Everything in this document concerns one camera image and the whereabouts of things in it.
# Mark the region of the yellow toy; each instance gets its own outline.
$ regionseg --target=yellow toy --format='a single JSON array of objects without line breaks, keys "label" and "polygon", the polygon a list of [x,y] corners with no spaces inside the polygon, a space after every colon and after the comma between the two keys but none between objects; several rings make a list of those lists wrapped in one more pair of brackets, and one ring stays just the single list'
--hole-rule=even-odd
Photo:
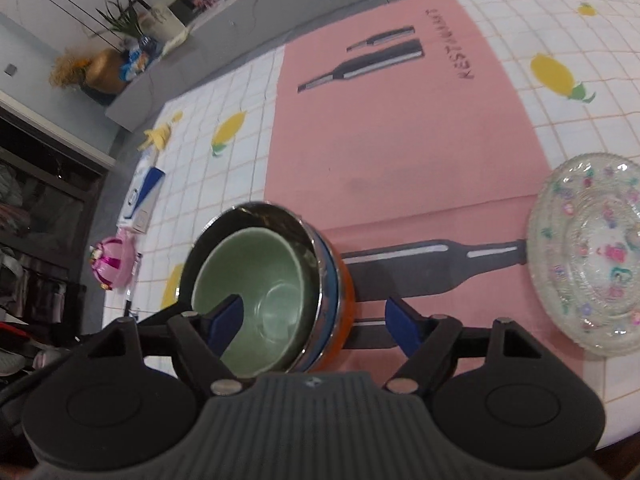
[{"label": "yellow toy", "polygon": [[171,137],[171,125],[169,123],[162,124],[154,130],[145,130],[146,140],[139,146],[139,150],[142,151],[151,144],[154,144],[156,148],[161,152],[165,149],[166,144]]}]

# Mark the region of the aloe plant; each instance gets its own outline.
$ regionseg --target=aloe plant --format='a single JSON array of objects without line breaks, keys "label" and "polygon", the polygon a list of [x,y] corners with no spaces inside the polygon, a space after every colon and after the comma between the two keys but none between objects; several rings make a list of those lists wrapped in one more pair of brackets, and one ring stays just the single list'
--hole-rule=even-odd
[{"label": "aloe plant", "polygon": [[[117,15],[111,12],[110,6],[117,10]],[[105,28],[100,32],[96,32],[94,36],[100,36],[105,32],[117,32],[139,40],[144,35],[140,29],[138,15],[133,8],[133,0],[129,0],[129,5],[127,7],[123,7],[120,0],[104,0],[104,7],[106,12],[103,12],[100,9],[95,10],[100,13],[111,27]]]}]

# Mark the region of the stainless steel pot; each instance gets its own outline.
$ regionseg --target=stainless steel pot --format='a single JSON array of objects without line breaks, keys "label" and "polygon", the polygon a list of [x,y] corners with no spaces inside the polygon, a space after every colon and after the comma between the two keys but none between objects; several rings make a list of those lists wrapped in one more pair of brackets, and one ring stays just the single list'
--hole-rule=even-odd
[{"label": "stainless steel pot", "polygon": [[249,202],[209,222],[184,264],[179,300],[191,304],[196,279],[211,251],[231,234],[248,227],[276,232],[301,256],[303,271],[312,287],[312,300],[303,307],[295,339],[271,371],[309,370],[323,357],[344,320],[344,280],[330,245],[287,209],[267,202]]}]

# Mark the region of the potted plant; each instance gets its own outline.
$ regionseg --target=potted plant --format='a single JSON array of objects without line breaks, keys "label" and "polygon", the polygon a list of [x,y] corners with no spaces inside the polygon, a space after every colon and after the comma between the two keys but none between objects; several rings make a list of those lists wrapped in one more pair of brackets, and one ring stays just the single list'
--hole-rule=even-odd
[{"label": "potted plant", "polygon": [[134,8],[134,1],[129,0],[129,3],[124,7],[120,0],[104,0],[105,11],[95,9],[98,13],[109,23],[109,27],[96,33],[97,36],[105,32],[115,32],[117,34],[123,34],[134,38],[140,50],[146,52],[151,57],[155,57],[158,54],[159,45],[156,40],[146,35],[140,28],[140,22],[138,21],[138,14]]}]

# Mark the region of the pink toy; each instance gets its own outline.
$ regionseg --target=pink toy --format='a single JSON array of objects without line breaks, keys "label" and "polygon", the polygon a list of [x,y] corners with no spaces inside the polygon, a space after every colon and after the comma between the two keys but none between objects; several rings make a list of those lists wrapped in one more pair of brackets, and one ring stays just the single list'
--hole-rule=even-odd
[{"label": "pink toy", "polygon": [[135,259],[133,234],[120,229],[114,237],[105,238],[92,249],[89,261],[100,286],[111,290],[129,283]]}]

